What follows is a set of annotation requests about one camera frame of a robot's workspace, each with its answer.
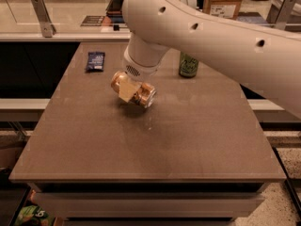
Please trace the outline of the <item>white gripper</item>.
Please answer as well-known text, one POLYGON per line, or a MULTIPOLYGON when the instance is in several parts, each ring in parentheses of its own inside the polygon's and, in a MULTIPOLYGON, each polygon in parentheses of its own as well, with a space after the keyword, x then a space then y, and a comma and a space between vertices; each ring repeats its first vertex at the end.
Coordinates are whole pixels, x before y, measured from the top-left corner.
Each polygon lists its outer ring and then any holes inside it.
POLYGON ((126 49, 123 57, 123 69, 130 78, 120 78, 119 98, 128 103, 141 86, 141 83, 137 81, 148 81, 149 77, 156 73, 159 65, 160 61, 155 61, 153 64, 138 63, 130 57, 129 50, 126 49))

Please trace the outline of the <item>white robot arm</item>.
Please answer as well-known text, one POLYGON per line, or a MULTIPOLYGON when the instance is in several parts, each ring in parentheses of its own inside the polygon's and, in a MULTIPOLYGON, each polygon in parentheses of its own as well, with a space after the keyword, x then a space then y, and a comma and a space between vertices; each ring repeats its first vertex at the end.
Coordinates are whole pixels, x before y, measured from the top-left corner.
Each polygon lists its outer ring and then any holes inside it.
POLYGON ((124 0, 131 31, 125 70, 147 81, 166 51, 177 49, 301 116, 301 38, 298 34, 211 16, 196 0, 124 0))

